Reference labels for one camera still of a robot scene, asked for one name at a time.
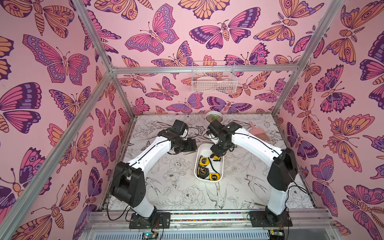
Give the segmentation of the pink hand brush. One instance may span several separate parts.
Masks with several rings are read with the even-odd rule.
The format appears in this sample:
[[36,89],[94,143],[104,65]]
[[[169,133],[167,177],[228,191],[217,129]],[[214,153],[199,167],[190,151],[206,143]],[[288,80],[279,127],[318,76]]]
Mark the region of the pink hand brush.
[[254,135],[255,137],[263,140],[263,141],[269,141],[270,137],[267,135],[266,131],[261,128],[256,128],[255,125],[252,122],[249,122],[251,129],[249,132]]

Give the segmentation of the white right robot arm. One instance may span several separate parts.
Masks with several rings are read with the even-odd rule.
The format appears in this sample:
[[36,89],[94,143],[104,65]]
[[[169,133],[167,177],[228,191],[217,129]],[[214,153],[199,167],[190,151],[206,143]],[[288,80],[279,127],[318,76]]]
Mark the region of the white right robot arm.
[[222,157],[234,146],[239,146],[261,159],[269,168],[267,176],[271,194],[266,206],[266,213],[274,217],[286,211],[289,187],[295,183],[298,166],[292,149],[281,149],[252,135],[241,125],[230,122],[226,126],[215,120],[208,126],[207,135],[214,145],[211,151]]

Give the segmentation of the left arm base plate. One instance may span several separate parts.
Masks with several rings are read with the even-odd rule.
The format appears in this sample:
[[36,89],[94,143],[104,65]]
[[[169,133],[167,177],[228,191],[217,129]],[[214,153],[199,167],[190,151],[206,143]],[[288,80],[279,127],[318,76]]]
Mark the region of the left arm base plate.
[[169,229],[171,223],[170,212],[158,212],[149,218],[141,217],[138,214],[132,214],[130,219],[130,229]]

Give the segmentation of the white plant pot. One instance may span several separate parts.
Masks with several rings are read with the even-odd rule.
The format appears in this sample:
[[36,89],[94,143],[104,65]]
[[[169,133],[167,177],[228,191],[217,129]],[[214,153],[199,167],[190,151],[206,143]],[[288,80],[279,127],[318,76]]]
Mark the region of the white plant pot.
[[212,123],[214,121],[218,121],[219,123],[221,123],[224,119],[223,115],[220,113],[220,112],[217,112],[217,111],[210,111],[206,114],[205,116],[206,120],[209,122],[209,123]]

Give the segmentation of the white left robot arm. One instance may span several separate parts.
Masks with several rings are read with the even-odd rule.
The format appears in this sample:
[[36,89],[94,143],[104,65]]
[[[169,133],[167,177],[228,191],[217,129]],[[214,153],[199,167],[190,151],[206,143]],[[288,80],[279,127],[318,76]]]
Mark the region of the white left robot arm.
[[110,195],[128,204],[140,217],[148,219],[155,216],[157,208],[146,197],[146,175],[170,151],[176,155],[196,151],[196,140],[189,138],[188,133],[188,125],[176,120],[172,127],[161,130],[137,157],[119,162],[114,169]]

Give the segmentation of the yellow tape measure blue label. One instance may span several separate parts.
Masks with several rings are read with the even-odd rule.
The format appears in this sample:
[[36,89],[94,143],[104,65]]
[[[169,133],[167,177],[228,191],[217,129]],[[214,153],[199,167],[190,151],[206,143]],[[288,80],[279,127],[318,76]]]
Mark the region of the yellow tape measure blue label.
[[206,157],[201,157],[199,161],[199,165],[202,167],[206,167],[210,164],[210,159]]

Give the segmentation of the aluminium cage frame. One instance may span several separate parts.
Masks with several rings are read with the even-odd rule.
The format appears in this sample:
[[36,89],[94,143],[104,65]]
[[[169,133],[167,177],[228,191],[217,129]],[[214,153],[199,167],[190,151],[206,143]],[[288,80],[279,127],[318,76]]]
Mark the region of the aluminium cage frame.
[[[31,34],[35,27],[32,13],[46,16],[50,9],[59,14],[54,23],[57,34],[39,35],[50,41],[55,48],[67,47],[74,51],[81,67],[76,69],[76,80],[69,80],[65,73],[61,81],[51,79],[45,70],[40,69],[29,50],[22,44],[24,34]],[[127,73],[193,73],[224,71],[220,64],[216,67],[134,67],[115,68],[108,58],[100,36],[91,20],[83,1],[2,1],[1,2],[1,176],[6,167],[16,167],[27,147],[38,150],[45,158],[42,167],[30,180],[26,188],[1,188],[1,201],[11,204],[1,209],[1,239],[9,240],[26,217],[34,203],[45,200],[48,194],[41,195],[49,177],[58,180],[56,168],[69,145],[86,125],[89,115],[98,105],[99,98],[108,84],[113,84],[129,115],[132,110],[117,79],[118,74]],[[55,106],[48,102],[48,91],[52,88],[79,91],[91,88],[91,94],[83,106],[69,121],[67,128],[55,146],[45,143],[45,128],[61,119]]]

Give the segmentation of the white storage box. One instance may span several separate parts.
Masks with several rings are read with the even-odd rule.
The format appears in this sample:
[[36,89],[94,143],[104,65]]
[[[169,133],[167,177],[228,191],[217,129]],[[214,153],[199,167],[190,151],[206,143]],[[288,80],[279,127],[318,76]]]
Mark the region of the white storage box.
[[212,151],[211,151],[211,147],[212,146],[213,146],[212,144],[202,144],[202,145],[200,145],[198,147],[198,150],[197,150],[197,156],[196,156],[195,168],[194,168],[194,175],[195,175],[195,178],[197,178],[197,180],[202,181],[202,182],[216,183],[216,182],[219,182],[223,178],[223,176],[224,176],[225,157],[222,156],[221,157],[222,160],[220,162],[214,162],[214,161],[210,160],[210,164],[205,167],[205,168],[209,169],[210,173],[218,173],[218,174],[220,174],[220,180],[219,181],[210,181],[209,180],[209,176],[205,180],[199,179],[197,177],[197,169],[200,166],[199,165],[200,158],[201,157],[206,157],[206,158],[210,159],[210,155],[212,154]]

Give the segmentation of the yellow tape measure with clip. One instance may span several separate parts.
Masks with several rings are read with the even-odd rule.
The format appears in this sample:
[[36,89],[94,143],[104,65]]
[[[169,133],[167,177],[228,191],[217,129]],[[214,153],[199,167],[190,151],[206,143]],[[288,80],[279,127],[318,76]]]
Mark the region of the yellow tape measure with clip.
[[220,162],[220,161],[222,160],[222,158],[221,158],[221,157],[218,157],[218,156],[216,156],[214,153],[212,153],[212,154],[210,155],[210,160],[212,160],[212,161],[214,161],[214,162]]

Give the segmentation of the aluminium front rail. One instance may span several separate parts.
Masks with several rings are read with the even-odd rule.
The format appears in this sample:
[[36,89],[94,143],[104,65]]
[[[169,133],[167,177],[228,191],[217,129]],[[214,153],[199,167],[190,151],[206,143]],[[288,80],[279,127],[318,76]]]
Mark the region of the aluminium front rail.
[[247,210],[171,211],[165,227],[131,229],[128,218],[90,215],[82,240],[341,240],[331,215],[321,209],[289,211],[290,227],[253,227]]

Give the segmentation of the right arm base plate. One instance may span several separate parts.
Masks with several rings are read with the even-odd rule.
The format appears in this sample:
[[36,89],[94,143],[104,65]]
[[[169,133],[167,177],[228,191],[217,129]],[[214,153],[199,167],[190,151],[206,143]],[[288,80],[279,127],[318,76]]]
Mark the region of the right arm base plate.
[[248,218],[254,228],[280,228],[293,226],[287,209],[285,209],[280,215],[275,215],[269,209],[264,211],[250,211]]

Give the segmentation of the black yellow tape measure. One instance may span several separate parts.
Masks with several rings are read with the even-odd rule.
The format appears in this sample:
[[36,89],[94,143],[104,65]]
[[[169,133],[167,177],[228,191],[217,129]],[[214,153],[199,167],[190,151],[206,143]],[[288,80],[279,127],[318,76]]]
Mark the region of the black yellow tape measure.
[[197,169],[197,177],[205,180],[209,176],[210,172],[208,168],[199,166]]
[[218,173],[209,173],[209,180],[210,181],[219,181],[220,180],[220,174],[218,174]]

